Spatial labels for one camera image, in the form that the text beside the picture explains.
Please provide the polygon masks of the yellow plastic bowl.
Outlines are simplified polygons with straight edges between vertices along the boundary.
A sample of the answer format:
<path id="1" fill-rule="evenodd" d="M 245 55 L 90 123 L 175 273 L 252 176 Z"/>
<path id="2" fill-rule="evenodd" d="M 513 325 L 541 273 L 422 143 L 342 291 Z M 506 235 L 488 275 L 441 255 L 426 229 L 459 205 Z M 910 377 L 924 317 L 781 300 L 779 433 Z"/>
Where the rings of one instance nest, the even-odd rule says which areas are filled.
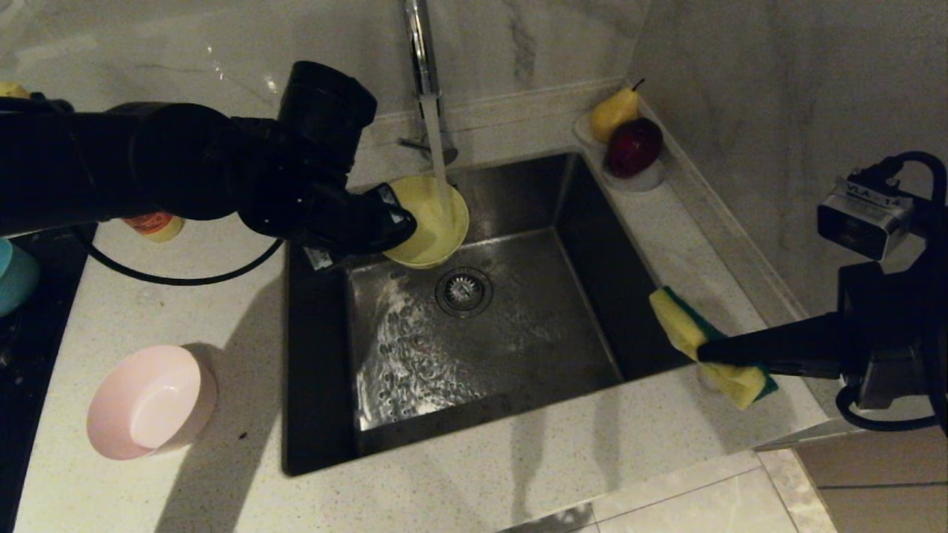
<path id="1" fill-rule="evenodd" d="M 467 238 L 470 210 L 447 179 L 413 175 L 390 182 L 405 210 L 416 219 L 413 236 L 383 256 L 410 269 L 433 269 L 450 259 Z"/>

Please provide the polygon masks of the yellow green sponge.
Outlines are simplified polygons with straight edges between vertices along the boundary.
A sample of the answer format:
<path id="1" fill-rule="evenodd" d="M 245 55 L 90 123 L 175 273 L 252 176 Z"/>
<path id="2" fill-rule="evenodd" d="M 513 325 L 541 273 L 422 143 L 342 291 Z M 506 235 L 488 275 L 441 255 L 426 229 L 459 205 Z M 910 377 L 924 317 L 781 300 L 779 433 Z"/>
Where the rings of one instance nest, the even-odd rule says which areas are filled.
<path id="1" fill-rule="evenodd" d="M 778 391 L 778 382 L 761 365 L 701 362 L 698 348 L 712 341 L 725 340 L 728 336 L 678 297 L 671 287 L 663 286 L 651 293 L 649 303 L 672 347 L 695 362 L 702 377 L 707 378 L 715 391 L 728 398 L 735 408 L 747 409 Z"/>

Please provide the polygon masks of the orange yellow detergent bottle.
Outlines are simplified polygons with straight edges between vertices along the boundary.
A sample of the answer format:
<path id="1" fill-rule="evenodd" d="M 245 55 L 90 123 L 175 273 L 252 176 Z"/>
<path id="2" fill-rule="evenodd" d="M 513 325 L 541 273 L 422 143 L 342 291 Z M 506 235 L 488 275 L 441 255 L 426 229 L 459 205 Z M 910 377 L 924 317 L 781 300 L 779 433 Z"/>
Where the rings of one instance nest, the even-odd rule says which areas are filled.
<path id="1" fill-rule="evenodd" d="M 16 82 L 0 82 L 0 98 L 20 98 L 31 100 L 33 94 Z M 154 212 L 149 215 L 123 218 L 123 222 L 132 227 L 144 238 L 164 243 L 175 238 L 185 226 L 185 220 L 177 215 L 166 212 Z"/>

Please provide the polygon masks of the blue plastic bowl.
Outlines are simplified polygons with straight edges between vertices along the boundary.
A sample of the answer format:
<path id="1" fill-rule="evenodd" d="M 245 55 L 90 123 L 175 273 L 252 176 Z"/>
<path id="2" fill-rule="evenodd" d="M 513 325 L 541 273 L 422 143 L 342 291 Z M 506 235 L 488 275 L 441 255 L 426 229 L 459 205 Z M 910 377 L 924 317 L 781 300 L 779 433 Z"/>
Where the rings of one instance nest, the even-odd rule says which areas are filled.
<path id="1" fill-rule="evenodd" d="M 10 316 L 34 293 L 40 267 L 30 253 L 0 238 L 0 318 Z"/>

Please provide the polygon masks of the stainless steel sink basin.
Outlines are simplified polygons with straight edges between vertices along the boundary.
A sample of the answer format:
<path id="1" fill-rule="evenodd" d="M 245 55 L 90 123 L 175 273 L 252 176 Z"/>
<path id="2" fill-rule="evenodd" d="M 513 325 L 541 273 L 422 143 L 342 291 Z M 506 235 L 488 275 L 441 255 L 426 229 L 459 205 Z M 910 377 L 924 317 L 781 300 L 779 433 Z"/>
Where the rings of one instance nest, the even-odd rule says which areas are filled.
<path id="1" fill-rule="evenodd" d="M 316 269 L 287 252 L 282 471 L 295 477 L 688 364 L 649 305 L 657 287 L 586 159 L 560 152 L 451 173 L 470 208 L 433 269 L 383 255 Z M 473 267 L 493 300 L 448 316 L 435 288 Z"/>

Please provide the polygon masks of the round metal drain strainer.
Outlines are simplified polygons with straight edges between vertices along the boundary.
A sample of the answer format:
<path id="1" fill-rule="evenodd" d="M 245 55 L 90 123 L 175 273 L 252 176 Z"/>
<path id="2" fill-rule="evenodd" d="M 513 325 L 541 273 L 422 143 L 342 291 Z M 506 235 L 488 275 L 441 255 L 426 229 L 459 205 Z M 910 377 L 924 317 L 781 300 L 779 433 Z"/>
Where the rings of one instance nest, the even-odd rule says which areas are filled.
<path id="1" fill-rule="evenodd" d="M 493 283 L 487 273 L 473 267 L 458 267 L 444 273 L 435 288 L 441 311 L 454 318 L 473 318 L 493 300 Z"/>

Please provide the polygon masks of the light wooden cabinet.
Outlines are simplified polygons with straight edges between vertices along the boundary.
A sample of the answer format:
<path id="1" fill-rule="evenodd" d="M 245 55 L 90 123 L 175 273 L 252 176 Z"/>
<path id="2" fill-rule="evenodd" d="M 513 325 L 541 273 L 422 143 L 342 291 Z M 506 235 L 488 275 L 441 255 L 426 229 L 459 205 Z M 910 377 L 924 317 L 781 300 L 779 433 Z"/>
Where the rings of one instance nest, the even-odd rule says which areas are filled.
<path id="1" fill-rule="evenodd" d="M 759 449 L 799 533 L 948 533 L 948 438 L 853 432 Z"/>

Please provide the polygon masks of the chrome faucet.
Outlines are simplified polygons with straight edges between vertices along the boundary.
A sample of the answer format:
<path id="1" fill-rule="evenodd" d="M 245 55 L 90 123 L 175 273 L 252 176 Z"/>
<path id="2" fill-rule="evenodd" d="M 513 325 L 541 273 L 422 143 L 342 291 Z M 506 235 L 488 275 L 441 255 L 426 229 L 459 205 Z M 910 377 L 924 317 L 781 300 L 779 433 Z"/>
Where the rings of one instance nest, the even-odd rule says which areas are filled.
<path id="1" fill-rule="evenodd" d="M 444 164 L 450 165 L 456 161 L 459 152 L 454 145 L 453 137 L 447 131 L 444 106 L 441 104 L 441 87 L 427 0 L 400 0 L 400 3 L 405 20 L 407 43 L 409 43 L 410 63 L 412 63 L 415 122 L 420 130 L 415 138 L 400 138 L 399 143 L 420 152 L 427 159 L 430 158 L 431 135 L 427 132 L 426 122 L 424 122 L 427 115 L 424 112 L 422 100 L 424 97 L 433 97 L 436 104 L 436 112 L 433 115 L 438 121 L 441 155 L 444 156 Z"/>

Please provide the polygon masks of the small white fruit dish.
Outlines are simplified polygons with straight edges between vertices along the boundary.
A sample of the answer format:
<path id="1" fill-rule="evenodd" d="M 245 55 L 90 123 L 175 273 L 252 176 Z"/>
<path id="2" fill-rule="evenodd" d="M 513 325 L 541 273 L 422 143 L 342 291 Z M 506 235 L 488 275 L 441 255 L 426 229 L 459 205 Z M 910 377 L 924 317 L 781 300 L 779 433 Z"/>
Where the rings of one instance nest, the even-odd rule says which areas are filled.
<path id="1" fill-rule="evenodd" d="M 605 166 L 607 145 L 593 138 L 589 126 L 590 113 L 581 114 L 573 122 L 573 135 L 579 140 L 583 148 L 587 149 L 593 161 L 605 178 L 606 185 L 626 195 L 644 195 L 663 184 L 666 179 L 667 166 L 661 158 L 654 161 L 643 171 L 636 173 L 632 178 L 617 178 Z"/>

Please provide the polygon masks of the dark red apple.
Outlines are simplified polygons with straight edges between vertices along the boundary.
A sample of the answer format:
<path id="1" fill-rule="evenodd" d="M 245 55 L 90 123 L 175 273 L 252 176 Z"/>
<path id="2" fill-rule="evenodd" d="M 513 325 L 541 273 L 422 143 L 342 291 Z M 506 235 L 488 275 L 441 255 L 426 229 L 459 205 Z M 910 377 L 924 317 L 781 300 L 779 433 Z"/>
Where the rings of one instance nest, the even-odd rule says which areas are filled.
<path id="1" fill-rule="evenodd" d="M 663 146 L 664 135 L 657 124 L 648 118 L 631 119 L 612 133 L 604 167 L 616 178 L 633 178 L 657 161 Z"/>

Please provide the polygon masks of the yellow pear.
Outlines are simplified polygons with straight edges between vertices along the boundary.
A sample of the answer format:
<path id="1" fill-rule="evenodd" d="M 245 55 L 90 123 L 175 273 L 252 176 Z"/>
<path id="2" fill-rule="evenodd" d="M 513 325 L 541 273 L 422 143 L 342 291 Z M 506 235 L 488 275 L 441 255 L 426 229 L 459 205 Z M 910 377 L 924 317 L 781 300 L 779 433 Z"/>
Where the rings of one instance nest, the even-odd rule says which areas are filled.
<path id="1" fill-rule="evenodd" d="M 645 81 L 645 78 L 641 78 L 629 87 L 620 88 L 590 111 L 588 125 L 594 141 L 607 143 L 620 125 L 640 117 L 641 97 L 638 88 Z"/>

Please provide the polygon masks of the pink plastic bowl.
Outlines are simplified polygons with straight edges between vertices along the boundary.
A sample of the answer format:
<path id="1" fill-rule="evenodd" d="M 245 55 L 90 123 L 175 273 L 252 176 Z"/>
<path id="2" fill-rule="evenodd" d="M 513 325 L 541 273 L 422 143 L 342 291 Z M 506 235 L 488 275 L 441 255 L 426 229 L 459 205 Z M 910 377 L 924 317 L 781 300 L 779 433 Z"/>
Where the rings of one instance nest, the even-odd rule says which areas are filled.
<path id="1" fill-rule="evenodd" d="M 86 435 L 101 457 L 132 461 L 192 444 L 216 409 L 210 368 L 182 346 L 129 355 L 99 387 L 86 412 Z"/>

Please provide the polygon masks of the black glass cooktop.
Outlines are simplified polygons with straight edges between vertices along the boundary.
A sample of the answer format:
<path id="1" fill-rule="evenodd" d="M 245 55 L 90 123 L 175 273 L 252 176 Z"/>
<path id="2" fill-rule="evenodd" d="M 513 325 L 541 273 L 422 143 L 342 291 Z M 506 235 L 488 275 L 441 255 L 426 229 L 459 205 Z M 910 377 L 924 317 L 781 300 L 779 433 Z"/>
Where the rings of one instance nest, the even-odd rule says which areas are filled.
<path id="1" fill-rule="evenodd" d="M 0 318 L 0 533 L 13 533 L 62 336 L 86 264 L 68 227 L 11 238 L 39 263 L 30 299 Z"/>

